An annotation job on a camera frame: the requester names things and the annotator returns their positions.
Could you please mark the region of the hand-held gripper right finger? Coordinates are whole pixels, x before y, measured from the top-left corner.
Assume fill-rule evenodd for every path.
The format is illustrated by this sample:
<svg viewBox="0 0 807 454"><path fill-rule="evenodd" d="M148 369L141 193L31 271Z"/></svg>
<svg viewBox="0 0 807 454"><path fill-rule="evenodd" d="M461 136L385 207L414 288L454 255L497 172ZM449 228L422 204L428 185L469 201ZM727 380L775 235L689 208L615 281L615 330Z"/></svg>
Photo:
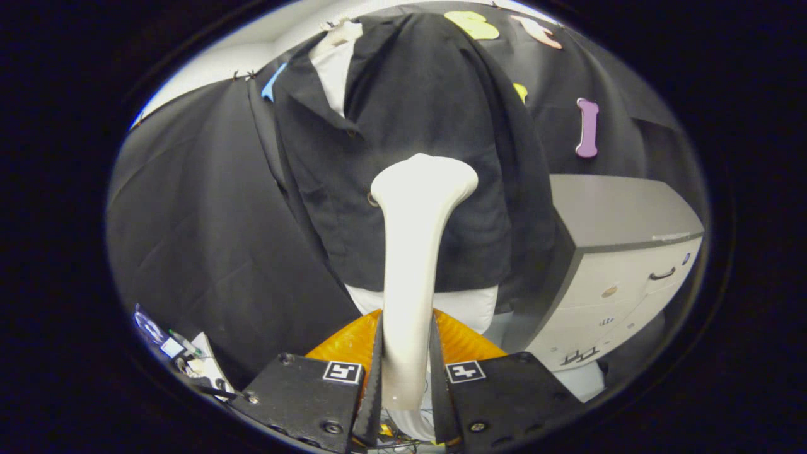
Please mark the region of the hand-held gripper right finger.
<svg viewBox="0 0 807 454"><path fill-rule="evenodd" d="M449 452L505 452L583 414L533 354L507 354L452 316L433 311L431 402L436 442Z"/></svg>

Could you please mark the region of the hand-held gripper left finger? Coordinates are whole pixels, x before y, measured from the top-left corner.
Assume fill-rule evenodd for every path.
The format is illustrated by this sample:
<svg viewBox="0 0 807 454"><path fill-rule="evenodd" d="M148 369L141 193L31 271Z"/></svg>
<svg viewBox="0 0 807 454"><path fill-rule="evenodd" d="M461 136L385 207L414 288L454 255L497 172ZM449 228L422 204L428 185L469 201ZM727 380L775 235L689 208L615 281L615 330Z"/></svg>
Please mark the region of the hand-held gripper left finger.
<svg viewBox="0 0 807 454"><path fill-rule="evenodd" d="M365 453L378 444L381 430L382 333L377 310L305 356L282 353L231 400L231 407L306 445Z"/></svg>

